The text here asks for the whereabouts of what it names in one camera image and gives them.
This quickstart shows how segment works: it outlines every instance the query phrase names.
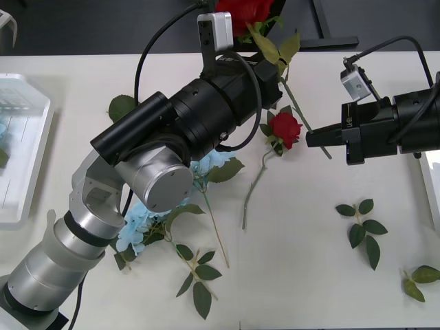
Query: black cylinder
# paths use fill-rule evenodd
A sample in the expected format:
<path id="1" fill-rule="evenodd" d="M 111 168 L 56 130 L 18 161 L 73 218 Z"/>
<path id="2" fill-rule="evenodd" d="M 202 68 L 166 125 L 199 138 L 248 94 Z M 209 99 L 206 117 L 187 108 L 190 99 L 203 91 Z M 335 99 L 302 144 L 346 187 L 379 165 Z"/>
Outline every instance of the black cylinder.
<path id="1" fill-rule="evenodd" d="M 226 98 L 202 79 L 190 82 L 170 102 L 178 117 L 172 130 L 185 138 L 193 160 L 200 160 L 237 127 Z"/>
<path id="2" fill-rule="evenodd" d="M 431 89 L 394 97 L 399 129 L 411 120 L 431 94 Z M 440 148 L 440 97 L 415 125 L 398 141 L 401 153 L 419 153 Z"/>
<path id="3" fill-rule="evenodd" d="M 107 163 L 115 166 L 121 156 L 145 140 L 161 123 L 170 123 L 175 117 L 169 99 L 158 91 L 90 143 Z"/>

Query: plastic tray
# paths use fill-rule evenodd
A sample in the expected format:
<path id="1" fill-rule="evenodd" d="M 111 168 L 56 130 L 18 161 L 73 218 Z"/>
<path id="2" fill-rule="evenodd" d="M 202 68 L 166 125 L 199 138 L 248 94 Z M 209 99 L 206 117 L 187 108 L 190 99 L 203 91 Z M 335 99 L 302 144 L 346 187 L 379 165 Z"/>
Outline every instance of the plastic tray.
<path id="1" fill-rule="evenodd" d="M 28 219 L 53 115 L 49 98 L 23 76 L 0 74 L 0 122 L 7 127 L 0 148 L 10 157 L 0 168 L 0 230 Z"/>

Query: table surface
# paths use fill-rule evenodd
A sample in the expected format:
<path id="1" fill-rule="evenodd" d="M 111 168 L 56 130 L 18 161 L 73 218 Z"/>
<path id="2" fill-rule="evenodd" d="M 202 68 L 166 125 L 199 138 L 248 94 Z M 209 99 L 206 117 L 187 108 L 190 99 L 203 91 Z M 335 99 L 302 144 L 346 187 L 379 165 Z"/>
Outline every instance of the table surface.
<path id="1" fill-rule="evenodd" d="M 290 69 L 289 86 L 312 127 L 340 119 L 340 105 L 350 98 L 339 81 L 343 53 L 302 53 Z M 433 73 L 440 53 L 427 53 Z M 22 230 L 0 233 L 0 274 L 10 273 L 37 244 L 46 213 L 67 210 L 72 173 L 90 152 L 89 141 L 111 122 L 106 113 L 113 97 L 132 95 L 138 55 L 2 58 L 0 72 L 27 76 L 52 100 L 55 109 L 45 157 L 31 208 Z M 161 90 L 166 96 L 196 78 L 200 54 L 149 56 L 141 99 Z M 416 53 L 372 54 L 361 65 L 381 95 L 427 87 Z M 288 104 L 283 98 L 280 106 Z M 241 141 L 251 120 L 231 137 Z M 81 329 L 305 329 L 344 327 L 435 327 L 440 324 L 440 286 L 424 285 L 421 304 L 402 291 L 402 270 L 440 266 L 440 239 L 433 230 L 418 161 L 411 155 L 368 159 L 347 166 L 345 150 L 319 148 L 301 141 L 282 158 L 267 161 L 268 170 L 250 202 L 247 232 L 241 231 L 243 200 L 266 151 L 258 133 L 237 157 L 246 165 L 236 179 L 213 185 L 208 195 L 226 245 L 231 268 L 217 253 L 213 264 L 223 277 L 210 283 L 219 296 L 203 321 L 192 295 L 175 294 L 187 276 L 186 266 L 166 242 L 149 246 L 119 272 L 109 249 L 89 273 L 76 330 Z M 389 233 L 377 238 L 382 256 L 374 272 L 362 249 L 352 250 L 351 220 L 334 210 L 341 203 L 374 198 L 371 216 Z M 200 196 L 193 201 L 203 204 Z M 196 250 L 217 248 L 208 215 L 176 221 L 175 240 Z M 71 318 L 72 294 L 60 308 Z"/>

